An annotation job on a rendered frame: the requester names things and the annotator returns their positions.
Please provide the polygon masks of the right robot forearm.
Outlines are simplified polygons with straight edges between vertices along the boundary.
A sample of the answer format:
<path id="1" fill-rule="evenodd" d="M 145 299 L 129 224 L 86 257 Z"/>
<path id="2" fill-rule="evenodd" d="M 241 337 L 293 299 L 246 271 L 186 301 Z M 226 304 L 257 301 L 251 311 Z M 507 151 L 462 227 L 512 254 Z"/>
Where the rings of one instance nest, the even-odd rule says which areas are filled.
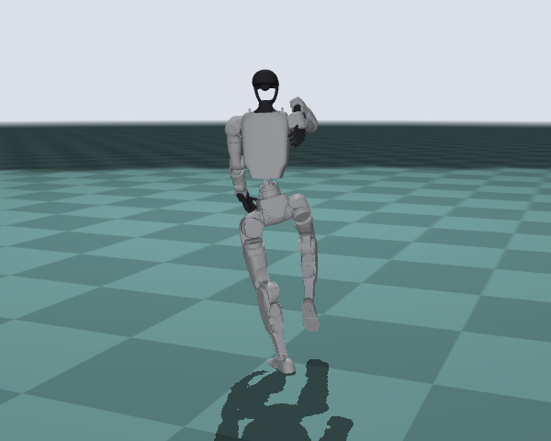
<path id="1" fill-rule="evenodd" d="M 312 113 L 310 108 L 306 106 L 306 104 L 303 102 L 303 100 L 301 98 L 299 98 L 298 96 L 295 97 L 294 99 L 290 100 L 290 106 L 292 108 L 292 112 L 293 112 L 293 108 L 294 108 L 295 105 L 300 105 L 301 106 L 301 111 L 304 112 L 306 114 L 306 116 L 309 117 L 312 120 L 312 122 L 314 123 L 316 128 L 318 128 L 318 121 L 315 118 L 314 114 Z"/>

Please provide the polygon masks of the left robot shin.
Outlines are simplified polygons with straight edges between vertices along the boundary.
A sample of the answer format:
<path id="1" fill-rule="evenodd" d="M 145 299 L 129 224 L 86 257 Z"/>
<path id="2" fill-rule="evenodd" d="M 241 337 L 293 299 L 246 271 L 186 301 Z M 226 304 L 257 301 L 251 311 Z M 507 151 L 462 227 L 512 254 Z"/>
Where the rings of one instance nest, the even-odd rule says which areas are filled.
<path id="1" fill-rule="evenodd" d="M 287 349 L 284 339 L 283 313 L 279 302 L 270 304 L 268 294 L 263 286 L 257 288 L 258 306 L 266 331 L 270 334 L 276 359 L 283 361 L 283 355 L 287 357 Z"/>

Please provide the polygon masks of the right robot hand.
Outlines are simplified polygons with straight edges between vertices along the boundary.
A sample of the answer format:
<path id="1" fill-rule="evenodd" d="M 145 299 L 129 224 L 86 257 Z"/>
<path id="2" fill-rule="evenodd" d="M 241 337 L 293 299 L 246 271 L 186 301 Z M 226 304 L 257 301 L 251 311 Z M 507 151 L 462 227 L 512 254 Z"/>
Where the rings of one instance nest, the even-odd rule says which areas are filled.
<path id="1" fill-rule="evenodd" d="M 300 105 L 295 105 L 294 106 L 293 112 L 297 112 L 297 111 L 301 111 L 301 106 Z M 304 117 L 306 119 L 306 114 L 305 113 L 303 113 L 303 114 L 304 114 Z M 306 131 L 305 131 L 305 129 L 299 129 L 298 124 L 297 124 L 295 126 L 294 130 L 290 134 L 288 134 L 287 137 L 291 137 L 295 133 L 296 133 L 296 135 L 292 139 L 290 139 L 289 141 L 296 140 L 295 142 L 291 143 L 291 145 L 294 145 L 294 147 L 298 147 L 305 140 Z"/>

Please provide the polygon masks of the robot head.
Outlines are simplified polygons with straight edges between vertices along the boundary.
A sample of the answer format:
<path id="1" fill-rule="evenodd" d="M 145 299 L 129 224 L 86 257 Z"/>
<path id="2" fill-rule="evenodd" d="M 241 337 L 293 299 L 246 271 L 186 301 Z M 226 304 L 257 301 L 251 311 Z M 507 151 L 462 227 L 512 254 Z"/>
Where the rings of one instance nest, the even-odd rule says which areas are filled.
<path id="1" fill-rule="evenodd" d="M 278 86 L 276 74 L 270 70 L 260 70 L 253 76 L 253 89 L 259 101 L 259 107 L 254 111 L 255 113 L 275 112 L 273 104 L 276 101 Z M 258 89 L 267 91 L 269 88 L 275 88 L 274 98 L 272 100 L 261 100 L 258 95 Z"/>

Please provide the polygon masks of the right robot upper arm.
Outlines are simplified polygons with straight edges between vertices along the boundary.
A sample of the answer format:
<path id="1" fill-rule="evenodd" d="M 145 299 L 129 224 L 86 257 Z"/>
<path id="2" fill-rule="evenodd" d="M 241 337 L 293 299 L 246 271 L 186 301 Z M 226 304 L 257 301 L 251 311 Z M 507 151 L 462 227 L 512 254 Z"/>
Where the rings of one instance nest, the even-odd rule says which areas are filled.
<path id="1" fill-rule="evenodd" d="M 316 126 L 314 125 L 314 123 L 309 117 L 306 116 L 306 119 L 305 119 L 303 113 L 302 111 L 297 111 L 288 115 L 287 116 L 288 127 L 290 128 L 290 130 L 293 131 L 295 126 L 298 124 L 298 128 L 305 129 L 307 133 L 315 132 L 317 130 Z"/>

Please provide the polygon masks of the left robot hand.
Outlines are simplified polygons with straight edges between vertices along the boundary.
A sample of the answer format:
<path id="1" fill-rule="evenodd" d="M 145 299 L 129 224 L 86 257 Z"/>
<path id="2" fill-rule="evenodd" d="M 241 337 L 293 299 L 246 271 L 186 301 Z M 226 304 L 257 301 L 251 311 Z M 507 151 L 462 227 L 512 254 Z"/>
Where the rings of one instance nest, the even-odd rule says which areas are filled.
<path id="1" fill-rule="evenodd" d="M 249 192 L 247 192 L 247 196 L 245 197 L 242 193 L 237 194 L 237 198 L 240 202 L 242 202 L 245 210 L 249 213 L 253 212 L 255 209 L 258 209 L 255 204 L 253 204 L 253 200 L 258 200 L 258 198 L 252 198 L 249 196 Z"/>

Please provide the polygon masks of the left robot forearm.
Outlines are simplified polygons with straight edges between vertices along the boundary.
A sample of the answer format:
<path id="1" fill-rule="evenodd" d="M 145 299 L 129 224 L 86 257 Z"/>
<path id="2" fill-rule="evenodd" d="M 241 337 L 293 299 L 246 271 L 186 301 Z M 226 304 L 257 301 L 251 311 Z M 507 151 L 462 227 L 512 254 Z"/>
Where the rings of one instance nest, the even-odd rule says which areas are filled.
<path id="1" fill-rule="evenodd" d="M 229 160 L 230 164 L 231 159 Z M 230 166 L 230 174 L 232 178 L 233 187 L 235 189 L 235 197 L 238 193 L 242 193 L 245 197 L 247 196 L 248 189 L 246 187 L 245 173 L 243 170 L 232 170 Z"/>

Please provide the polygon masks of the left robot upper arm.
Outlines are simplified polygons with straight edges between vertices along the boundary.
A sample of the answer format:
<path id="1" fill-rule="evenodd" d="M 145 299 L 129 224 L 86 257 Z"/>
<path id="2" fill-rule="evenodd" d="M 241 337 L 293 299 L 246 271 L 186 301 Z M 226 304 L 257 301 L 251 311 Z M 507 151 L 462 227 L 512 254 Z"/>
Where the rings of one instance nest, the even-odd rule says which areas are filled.
<path id="1" fill-rule="evenodd" d="M 242 116 L 234 116 L 229 119 L 225 126 L 227 135 L 227 146 L 230 155 L 230 166 L 232 170 L 243 170 L 245 164 L 242 155 L 241 129 Z"/>

